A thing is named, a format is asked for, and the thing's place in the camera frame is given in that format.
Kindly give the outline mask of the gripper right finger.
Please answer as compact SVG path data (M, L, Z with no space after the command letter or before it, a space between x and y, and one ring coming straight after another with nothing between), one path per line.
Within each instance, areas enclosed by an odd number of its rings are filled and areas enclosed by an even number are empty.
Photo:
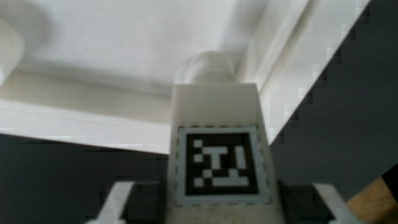
M278 183L286 224L366 224L330 184Z

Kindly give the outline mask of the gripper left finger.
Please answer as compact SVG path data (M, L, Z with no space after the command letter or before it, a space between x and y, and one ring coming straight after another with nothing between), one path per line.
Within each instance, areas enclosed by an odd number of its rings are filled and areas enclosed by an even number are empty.
M117 181L110 188L97 216L83 224L126 224L126 220L120 218L120 216L133 188L135 186L158 184L158 181Z

